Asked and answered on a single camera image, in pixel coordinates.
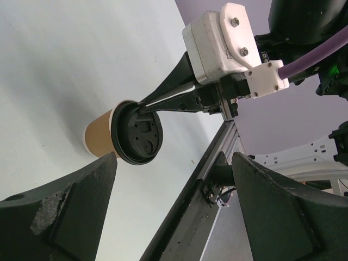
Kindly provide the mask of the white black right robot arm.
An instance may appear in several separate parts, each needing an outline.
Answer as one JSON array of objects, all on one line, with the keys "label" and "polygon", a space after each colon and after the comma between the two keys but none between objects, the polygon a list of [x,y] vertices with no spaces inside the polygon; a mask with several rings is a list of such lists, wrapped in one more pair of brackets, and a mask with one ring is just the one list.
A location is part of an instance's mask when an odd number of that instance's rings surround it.
[{"label": "white black right robot arm", "polygon": [[347,98],[347,1],[273,1],[269,32],[254,35],[246,8],[226,3],[183,30],[186,52],[139,102],[155,111],[238,115],[238,100],[261,98],[318,75],[319,96]]}]

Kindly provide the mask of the black plastic cup lid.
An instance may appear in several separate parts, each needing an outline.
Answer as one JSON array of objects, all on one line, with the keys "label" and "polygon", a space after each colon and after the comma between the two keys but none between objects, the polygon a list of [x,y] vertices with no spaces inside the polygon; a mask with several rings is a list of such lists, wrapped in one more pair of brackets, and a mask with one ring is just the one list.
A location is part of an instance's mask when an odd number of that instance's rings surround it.
[{"label": "black plastic cup lid", "polygon": [[123,101],[115,108],[110,131],[116,153],[132,165],[151,162],[163,144],[163,128],[158,114],[142,114],[134,101]]}]

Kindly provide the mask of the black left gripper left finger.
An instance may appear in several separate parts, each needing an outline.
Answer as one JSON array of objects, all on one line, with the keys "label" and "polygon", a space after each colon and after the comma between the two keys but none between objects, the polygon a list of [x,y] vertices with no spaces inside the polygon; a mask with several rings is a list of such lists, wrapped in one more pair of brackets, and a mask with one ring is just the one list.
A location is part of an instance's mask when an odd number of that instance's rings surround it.
[{"label": "black left gripper left finger", "polygon": [[95,260],[117,169],[115,153],[1,201],[1,260]]}]

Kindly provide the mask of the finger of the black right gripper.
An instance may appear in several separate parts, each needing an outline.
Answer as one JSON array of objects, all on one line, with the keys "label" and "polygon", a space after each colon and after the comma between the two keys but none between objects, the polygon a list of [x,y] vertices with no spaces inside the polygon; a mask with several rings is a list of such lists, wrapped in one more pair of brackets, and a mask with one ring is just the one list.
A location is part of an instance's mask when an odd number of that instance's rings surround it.
[{"label": "finger of the black right gripper", "polygon": [[207,107],[207,99],[198,91],[185,92],[164,99],[151,105],[140,107],[141,113],[152,113],[156,111],[176,111],[196,113],[204,111]]},{"label": "finger of the black right gripper", "polygon": [[184,52],[178,64],[148,96],[143,98],[138,106],[146,106],[162,99],[190,89],[196,82],[188,52]]}]

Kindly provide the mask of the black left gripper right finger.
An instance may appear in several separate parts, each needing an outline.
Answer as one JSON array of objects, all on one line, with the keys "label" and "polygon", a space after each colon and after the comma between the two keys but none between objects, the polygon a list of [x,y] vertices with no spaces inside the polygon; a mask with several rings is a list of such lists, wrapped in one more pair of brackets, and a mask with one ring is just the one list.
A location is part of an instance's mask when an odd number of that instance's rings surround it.
[{"label": "black left gripper right finger", "polygon": [[235,152],[232,172],[254,260],[347,260],[347,198]]}]

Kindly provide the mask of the brown paper coffee cup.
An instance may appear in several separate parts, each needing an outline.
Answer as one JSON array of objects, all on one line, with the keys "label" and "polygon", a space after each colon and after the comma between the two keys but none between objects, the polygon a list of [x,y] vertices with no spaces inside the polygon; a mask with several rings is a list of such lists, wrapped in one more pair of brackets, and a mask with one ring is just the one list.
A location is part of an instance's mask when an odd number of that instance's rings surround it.
[{"label": "brown paper coffee cup", "polygon": [[111,123],[116,110],[120,110],[131,100],[124,100],[113,109],[94,119],[83,132],[83,145],[85,150],[95,157],[102,157],[114,152],[117,158],[121,158],[113,145],[111,138]]}]

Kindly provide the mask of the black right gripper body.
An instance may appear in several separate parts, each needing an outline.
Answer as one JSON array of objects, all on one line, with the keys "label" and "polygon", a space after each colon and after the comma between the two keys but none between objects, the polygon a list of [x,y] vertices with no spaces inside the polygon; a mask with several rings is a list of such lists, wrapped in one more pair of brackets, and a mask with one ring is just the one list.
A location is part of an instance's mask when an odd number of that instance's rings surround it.
[{"label": "black right gripper body", "polygon": [[196,89],[202,111],[209,115],[221,114],[224,120],[232,120],[239,115],[238,100],[250,94],[243,73],[225,76],[218,82]]}]

